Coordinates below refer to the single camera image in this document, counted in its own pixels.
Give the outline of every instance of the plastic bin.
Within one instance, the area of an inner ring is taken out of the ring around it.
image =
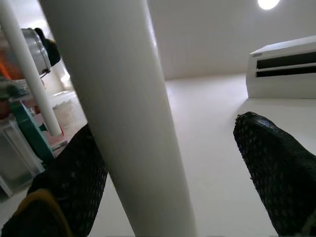
[[[44,171],[15,119],[0,122],[0,186],[8,196]]]

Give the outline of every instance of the ceiling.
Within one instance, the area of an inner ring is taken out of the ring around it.
[[[166,79],[245,72],[267,44],[316,35],[316,0],[149,0]]]

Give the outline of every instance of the metal container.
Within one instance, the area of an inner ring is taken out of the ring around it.
[[[22,29],[23,36],[34,59],[38,73],[41,75],[50,69],[47,51],[35,30]],[[0,74],[10,79],[24,79],[17,59],[4,35],[0,32]]]

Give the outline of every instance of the white pipe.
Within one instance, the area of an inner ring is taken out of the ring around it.
[[[196,237],[147,2],[40,2],[135,234]]]
[[[58,135],[61,133],[60,126],[53,109],[49,105],[44,86],[9,0],[0,0],[0,11],[2,30],[15,53],[21,71],[44,118],[47,129],[52,136]]]

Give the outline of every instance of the air conditioner vent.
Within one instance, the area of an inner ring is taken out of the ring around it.
[[[258,60],[257,69],[316,63],[316,52]]]

